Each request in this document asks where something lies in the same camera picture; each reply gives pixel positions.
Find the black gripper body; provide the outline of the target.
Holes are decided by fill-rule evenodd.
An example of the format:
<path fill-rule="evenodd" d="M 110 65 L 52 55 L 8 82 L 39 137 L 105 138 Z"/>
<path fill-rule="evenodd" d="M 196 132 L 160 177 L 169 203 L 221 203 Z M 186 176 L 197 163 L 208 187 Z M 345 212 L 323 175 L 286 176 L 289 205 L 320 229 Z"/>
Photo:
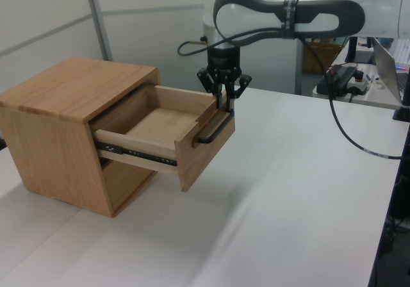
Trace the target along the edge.
<path fill-rule="evenodd" d="M 207 72 L 212 76 L 218 72 L 239 76 L 241 74 L 240 48 L 211 48 L 208 51 Z"/>

